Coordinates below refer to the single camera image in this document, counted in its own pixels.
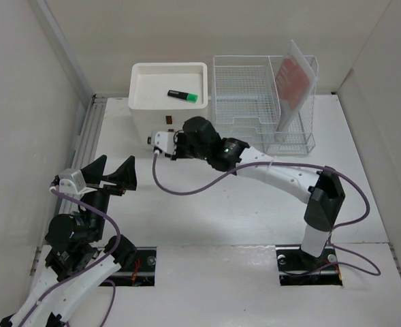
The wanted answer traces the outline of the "green cap black highlighter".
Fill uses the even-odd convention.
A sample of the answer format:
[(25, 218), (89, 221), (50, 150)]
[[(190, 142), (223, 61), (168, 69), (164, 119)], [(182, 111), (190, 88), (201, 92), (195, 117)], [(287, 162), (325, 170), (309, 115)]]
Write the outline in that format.
[(186, 93), (182, 91), (176, 91), (176, 90), (169, 90), (167, 92), (168, 97), (173, 97), (176, 99), (181, 99), (183, 101), (195, 103), (198, 99), (198, 95), (192, 94), (192, 93)]

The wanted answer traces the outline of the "white three-drawer storage box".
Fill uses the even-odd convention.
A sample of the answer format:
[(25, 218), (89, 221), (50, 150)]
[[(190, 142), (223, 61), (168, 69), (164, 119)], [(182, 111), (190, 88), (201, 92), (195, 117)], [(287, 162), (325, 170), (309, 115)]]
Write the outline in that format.
[(128, 106), (140, 144), (154, 131), (178, 131), (188, 119), (208, 117), (208, 69), (202, 62), (136, 63)]

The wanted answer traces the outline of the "red booklet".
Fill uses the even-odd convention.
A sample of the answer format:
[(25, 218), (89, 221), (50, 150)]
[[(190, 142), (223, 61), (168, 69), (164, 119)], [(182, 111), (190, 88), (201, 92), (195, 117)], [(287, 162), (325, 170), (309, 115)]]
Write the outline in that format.
[(285, 58), (275, 77), (280, 104), (278, 133), (287, 132), (292, 120), (315, 88), (317, 75), (294, 40), (290, 40)]

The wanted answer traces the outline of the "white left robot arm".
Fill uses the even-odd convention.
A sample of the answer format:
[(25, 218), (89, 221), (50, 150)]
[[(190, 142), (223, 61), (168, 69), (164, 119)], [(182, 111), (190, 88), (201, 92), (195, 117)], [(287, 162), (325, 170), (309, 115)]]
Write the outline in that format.
[(111, 196), (136, 190), (135, 157), (111, 174), (104, 173), (106, 161), (102, 155), (54, 177), (50, 192), (78, 209), (51, 219), (45, 235), (50, 252), (40, 278), (21, 308), (0, 326), (66, 326), (90, 291), (133, 266), (137, 248), (107, 211)]

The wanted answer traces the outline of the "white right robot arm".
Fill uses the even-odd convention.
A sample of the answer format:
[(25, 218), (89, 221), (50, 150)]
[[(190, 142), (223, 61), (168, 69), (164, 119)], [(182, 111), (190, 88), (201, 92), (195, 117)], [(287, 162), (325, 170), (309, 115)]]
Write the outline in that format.
[(328, 168), (305, 170), (290, 166), (235, 138), (222, 138), (207, 119), (196, 116), (182, 130), (165, 137), (163, 147), (172, 159), (194, 158), (206, 161), (220, 172), (251, 178), (282, 190), (306, 205), (306, 229), (298, 261), (314, 268), (332, 233), (345, 199), (339, 177)]

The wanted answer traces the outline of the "aluminium frame rail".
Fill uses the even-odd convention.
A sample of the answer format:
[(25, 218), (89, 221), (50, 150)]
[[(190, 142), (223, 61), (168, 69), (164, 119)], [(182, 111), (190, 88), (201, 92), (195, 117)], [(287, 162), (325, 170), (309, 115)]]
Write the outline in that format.
[(21, 67), (24, 95), (20, 115), (12, 126), (11, 149), (17, 155), (6, 164), (17, 169), (0, 206), (4, 239), (36, 245), (56, 200), (48, 193), (50, 177), (70, 165), (85, 119), (85, 107), (42, 27), (42, 5), (24, 2), (29, 28), (27, 54)]

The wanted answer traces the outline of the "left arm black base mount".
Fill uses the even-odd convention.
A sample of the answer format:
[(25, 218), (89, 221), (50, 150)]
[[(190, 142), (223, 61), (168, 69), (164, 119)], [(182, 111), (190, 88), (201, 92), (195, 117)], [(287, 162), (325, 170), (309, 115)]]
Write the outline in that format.
[(122, 268), (109, 277), (116, 286), (152, 287), (155, 285), (155, 269), (157, 264), (156, 247), (140, 247), (134, 262), (128, 268)]

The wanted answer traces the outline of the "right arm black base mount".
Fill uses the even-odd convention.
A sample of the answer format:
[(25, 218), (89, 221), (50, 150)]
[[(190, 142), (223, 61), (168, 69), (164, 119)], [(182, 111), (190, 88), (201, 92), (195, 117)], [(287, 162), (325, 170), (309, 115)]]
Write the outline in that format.
[(299, 245), (276, 247), (281, 286), (342, 286), (333, 247), (326, 247), (317, 258), (308, 255)]

